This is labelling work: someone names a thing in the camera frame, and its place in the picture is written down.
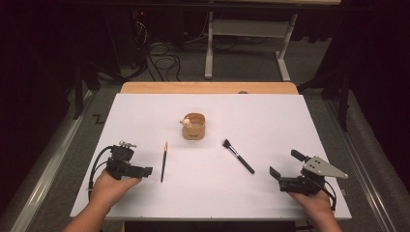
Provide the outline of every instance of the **black makeup brush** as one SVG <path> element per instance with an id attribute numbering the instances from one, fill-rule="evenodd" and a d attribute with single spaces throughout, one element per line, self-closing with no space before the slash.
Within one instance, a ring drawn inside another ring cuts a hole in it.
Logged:
<path id="1" fill-rule="evenodd" d="M 232 147 L 232 145 L 230 144 L 230 142 L 225 139 L 225 141 L 223 142 L 223 147 L 227 148 L 229 151 L 231 151 L 231 153 L 233 155 L 236 156 L 236 158 L 238 158 L 238 160 L 249 170 L 250 173 L 255 173 L 255 171 L 249 166 L 249 164 L 239 155 L 239 153 Z"/>

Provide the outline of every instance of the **cable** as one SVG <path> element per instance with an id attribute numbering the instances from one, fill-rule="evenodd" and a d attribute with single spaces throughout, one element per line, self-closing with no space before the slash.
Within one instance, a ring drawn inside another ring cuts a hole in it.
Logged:
<path id="1" fill-rule="evenodd" d="M 207 36 L 203 36 L 203 34 L 204 34 L 204 32 L 205 32 L 206 26 L 208 25 L 208 20 L 209 20 L 209 12 L 206 13 L 204 26 L 202 27 L 202 31 L 201 31 L 201 33 L 199 33 L 199 36 L 197 36 L 196 39 L 193 39 L 193 40 L 191 40 L 191 41 L 185 42 L 185 44 L 191 44 L 191 43 L 194 43 L 194 42 L 197 42 L 197 41 L 201 41 L 201 40 L 207 38 Z"/>
<path id="2" fill-rule="evenodd" d="M 161 53 L 156 53 L 156 54 L 152 54 L 152 50 L 156 47 L 162 46 L 165 48 L 165 51 L 161 52 Z M 154 68 L 156 69 L 158 75 L 160 76 L 162 81 L 170 81 L 169 80 L 169 72 L 174 69 L 175 67 L 177 68 L 177 72 L 175 73 L 175 78 L 178 81 L 181 81 L 181 79 L 179 78 L 179 72 L 181 70 L 181 60 L 179 58 L 179 56 L 174 55 L 174 54 L 167 54 L 169 52 L 169 47 L 165 44 L 165 43 L 156 43 L 156 44 L 152 44 L 150 47 L 150 52 L 148 54 L 148 58 L 151 61 L 151 64 L 154 66 Z M 156 61 L 153 60 L 153 57 L 158 57 L 158 59 Z M 169 65 L 160 65 L 161 62 L 169 62 Z M 153 74 L 151 73 L 151 70 L 148 69 L 150 72 L 151 77 L 153 78 L 153 80 L 155 81 L 155 78 L 153 76 Z M 161 71 L 166 71 L 165 76 L 162 75 Z"/>
<path id="3" fill-rule="evenodd" d="M 307 225 L 302 225 L 302 226 L 296 226 L 295 230 L 299 231 L 299 230 L 308 230 L 309 232 L 311 232 L 311 230 L 313 229 L 313 225 L 311 225 L 308 221 L 307 221 Z"/>
<path id="4" fill-rule="evenodd" d="M 94 161 L 93 168 L 91 169 L 91 173 L 90 173 L 90 180 L 88 182 L 88 200 L 90 200 L 91 191 L 93 190 L 93 186 L 94 186 L 94 175 L 96 174 L 97 168 L 99 168 L 102 165 L 102 164 L 100 164 L 97 167 L 97 163 L 99 162 L 100 157 L 103 155 L 103 153 L 106 150 L 108 150 L 108 149 L 112 150 L 113 148 L 114 148 L 114 146 L 108 146 L 108 147 L 102 149 L 102 151 L 100 151 L 99 155 L 96 157 L 96 160 Z"/>
<path id="5" fill-rule="evenodd" d="M 97 170 L 98 170 L 101 166 L 103 166 L 103 164 L 105 164 L 105 163 L 106 163 L 106 161 L 100 163 L 100 165 L 98 165 L 98 166 L 96 167 L 96 172 L 97 172 Z"/>
<path id="6" fill-rule="evenodd" d="M 329 182 L 325 181 L 326 184 L 328 184 L 328 186 L 332 189 L 333 191 L 333 195 L 331 193 L 328 192 L 328 190 L 324 187 L 321 187 L 319 184 L 317 184 L 315 181 L 311 180 L 310 178 L 305 178 L 306 180 L 310 181 L 311 183 L 313 183 L 314 185 L 318 186 L 319 188 L 321 188 L 331 199 L 332 199 L 332 211 L 334 212 L 336 210 L 336 203 L 337 203 L 337 197 L 336 197 L 336 193 L 335 190 L 333 189 L 333 187 L 329 184 Z"/>
<path id="7" fill-rule="evenodd" d="M 219 48 L 214 44 L 214 49 L 216 49 L 216 50 L 230 50 L 233 47 L 235 47 L 236 44 L 238 43 L 238 37 L 236 37 L 236 36 L 216 36 L 215 39 L 219 40 L 223 44 L 233 43 L 232 45 L 230 45 L 227 48 Z"/>
<path id="8" fill-rule="evenodd" d="M 148 37 L 148 32 L 147 32 L 147 28 L 145 27 L 144 24 L 142 24 L 139 21 L 134 21 L 134 30 L 133 30 L 133 40 L 135 41 L 135 58 L 137 60 L 137 62 L 139 63 L 139 69 L 128 75 L 128 76 L 122 76 L 119 73 L 116 72 L 111 72 L 109 70 L 106 70 L 102 67 L 99 67 L 97 64 L 94 64 L 94 62 L 92 61 L 88 61 L 88 63 L 90 63 L 92 66 L 94 66 L 95 68 L 97 68 L 98 70 L 101 70 L 103 73 L 106 73 L 107 75 L 109 75 L 111 78 L 105 78 L 103 76 L 98 76 L 98 78 L 100 80 L 103 80 L 105 82 L 120 82 L 120 83 L 125 83 L 129 80 L 131 80 L 132 78 L 135 78 L 139 75 L 141 75 L 142 73 L 145 72 L 145 70 L 148 67 L 148 63 L 147 60 L 145 59 L 146 57 L 146 53 L 148 53 L 147 51 L 147 37 Z"/>
<path id="9" fill-rule="evenodd" d="M 251 41 L 241 40 L 241 38 L 245 38 L 245 37 L 238 38 L 238 42 L 242 44 L 263 44 L 263 43 L 267 43 L 274 39 L 273 37 L 262 37 L 262 40 L 260 42 L 251 42 Z"/>

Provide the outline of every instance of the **white table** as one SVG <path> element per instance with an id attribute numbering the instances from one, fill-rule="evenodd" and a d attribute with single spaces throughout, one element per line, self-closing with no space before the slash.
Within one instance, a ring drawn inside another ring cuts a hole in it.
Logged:
<path id="1" fill-rule="evenodd" d="M 205 115 L 204 139 L 183 138 L 179 121 L 190 112 Z M 222 147 L 227 138 L 255 170 Z M 149 178 L 131 189 L 107 215 L 122 220 L 294 220 L 301 207 L 269 174 L 296 177 L 302 163 L 296 149 L 327 160 L 303 96 L 276 94 L 118 94 L 71 213 L 87 204 L 90 169 L 97 154 L 120 140 L 136 144 L 132 164 L 153 166 Z M 162 153 L 168 155 L 161 183 Z M 106 152 L 101 161 L 110 156 Z M 351 218 L 337 181 L 336 218 Z"/>

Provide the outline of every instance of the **wooden table edge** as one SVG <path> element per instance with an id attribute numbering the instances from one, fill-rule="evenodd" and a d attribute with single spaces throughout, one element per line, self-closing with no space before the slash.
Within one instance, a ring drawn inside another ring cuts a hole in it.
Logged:
<path id="1" fill-rule="evenodd" d="M 292 82 L 127 82 L 121 94 L 289 94 L 299 95 Z"/>

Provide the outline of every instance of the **white figurine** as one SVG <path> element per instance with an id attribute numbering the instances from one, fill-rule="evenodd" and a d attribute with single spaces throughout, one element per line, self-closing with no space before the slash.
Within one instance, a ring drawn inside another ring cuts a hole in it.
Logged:
<path id="1" fill-rule="evenodd" d="M 192 127 L 192 123 L 190 122 L 190 117 L 185 118 L 183 121 L 180 121 L 180 123 L 186 128 Z"/>

